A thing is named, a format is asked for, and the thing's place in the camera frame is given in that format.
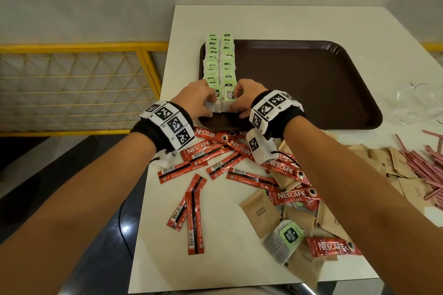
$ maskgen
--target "black wristband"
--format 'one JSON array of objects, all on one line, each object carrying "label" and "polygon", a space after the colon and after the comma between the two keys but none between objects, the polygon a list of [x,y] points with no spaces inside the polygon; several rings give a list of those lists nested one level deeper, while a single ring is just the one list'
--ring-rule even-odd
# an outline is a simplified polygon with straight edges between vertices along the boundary
[{"label": "black wristband", "polygon": [[[178,109],[180,113],[185,117],[187,122],[191,125],[191,127],[192,128],[194,127],[191,116],[185,111],[184,108],[172,102],[168,103],[173,105],[176,109]],[[154,124],[149,119],[140,118],[140,121],[134,125],[131,132],[141,133],[147,136],[149,139],[151,139],[151,141],[154,143],[154,145],[157,148],[157,152],[161,151],[162,149],[166,149],[167,151],[174,150],[174,147],[169,141],[169,138],[163,133],[161,128],[156,124]]]},{"label": "black wristband", "polygon": [[[265,96],[270,94],[274,90],[263,91],[259,94],[252,102],[251,108],[255,107]],[[283,132],[286,125],[289,123],[291,119],[297,116],[306,117],[303,110],[297,106],[290,106],[284,111],[281,111],[277,114],[273,119],[269,121],[266,132],[264,133],[265,137],[269,138],[283,138]]]}]

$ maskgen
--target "row of tea bags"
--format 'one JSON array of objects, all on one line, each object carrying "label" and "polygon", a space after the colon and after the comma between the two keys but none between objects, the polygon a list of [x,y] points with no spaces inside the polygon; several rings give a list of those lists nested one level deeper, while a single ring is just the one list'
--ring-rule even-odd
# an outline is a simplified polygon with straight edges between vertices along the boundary
[{"label": "row of tea bags", "polygon": [[206,54],[203,60],[203,79],[217,94],[215,104],[206,103],[212,112],[227,112],[229,105],[235,101],[235,46],[230,33],[218,35],[211,33],[206,38]]}]

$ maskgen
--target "countertop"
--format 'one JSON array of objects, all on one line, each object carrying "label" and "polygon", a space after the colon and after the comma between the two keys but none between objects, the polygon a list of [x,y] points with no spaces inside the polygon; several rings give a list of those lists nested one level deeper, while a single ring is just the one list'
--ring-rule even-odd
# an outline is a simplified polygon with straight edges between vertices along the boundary
[{"label": "countertop", "polygon": [[[391,117],[390,100],[400,86],[443,84],[443,70],[384,7],[176,6],[162,100],[170,100],[198,79],[199,50],[210,32],[230,32],[234,39],[327,40],[344,47],[384,121],[375,130],[335,131],[343,144],[398,147],[392,137],[398,133],[408,148],[421,150],[437,143],[423,129],[443,134],[443,127],[435,123],[402,125]],[[258,173],[249,160],[236,168]],[[159,170],[151,165],[147,174],[129,293],[300,282],[264,250],[238,206],[254,188],[224,177],[212,181],[204,168],[160,185]],[[205,253],[188,256],[186,229],[176,232],[166,222],[195,173],[208,179],[201,192]],[[443,212],[428,208],[425,213],[443,226]],[[338,262],[325,263],[320,281],[377,277],[364,257],[341,256]]]}]

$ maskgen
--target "dark floor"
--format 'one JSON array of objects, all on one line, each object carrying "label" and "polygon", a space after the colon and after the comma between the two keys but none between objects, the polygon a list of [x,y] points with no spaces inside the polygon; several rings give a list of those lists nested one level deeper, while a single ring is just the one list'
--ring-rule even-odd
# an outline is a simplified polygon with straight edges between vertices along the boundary
[{"label": "dark floor", "polygon": [[[123,137],[122,135],[87,137],[0,199],[0,243],[18,229],[64,182]],[[25,139],[19,141],[21,149],[29,150],[39,143],[34,138],[29,139],[33,139],[30,140],[29,145],[26,144]],[[121,227],[132,254],[136,245],[146,172],[147,170],[126,199],[121,214]],[[120,236],[117,220],[118,210],[83,254],[60,294],[123,295],[128,293],[132,259]],[[331,295],[335,284],[336,282],[321,282],[317,292],[320,295]]]}]

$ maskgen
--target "wristband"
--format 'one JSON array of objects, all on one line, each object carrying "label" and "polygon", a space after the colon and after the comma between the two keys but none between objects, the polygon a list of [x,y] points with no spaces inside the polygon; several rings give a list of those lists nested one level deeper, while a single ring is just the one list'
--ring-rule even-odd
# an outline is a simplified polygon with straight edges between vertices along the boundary
[{"label": "wristband", "polygon": [[178,151],[195,138],[191,117],[175,103],[158,101],[142,112],[140,117],[131,132],[147,136],[157,151]]},{"label": "wristband", "polygon": [[249,121],[266,137],[283,138],[284,128],[292,118],[305,117],[302,105],[279,90],[262,92],[251,107]]}]

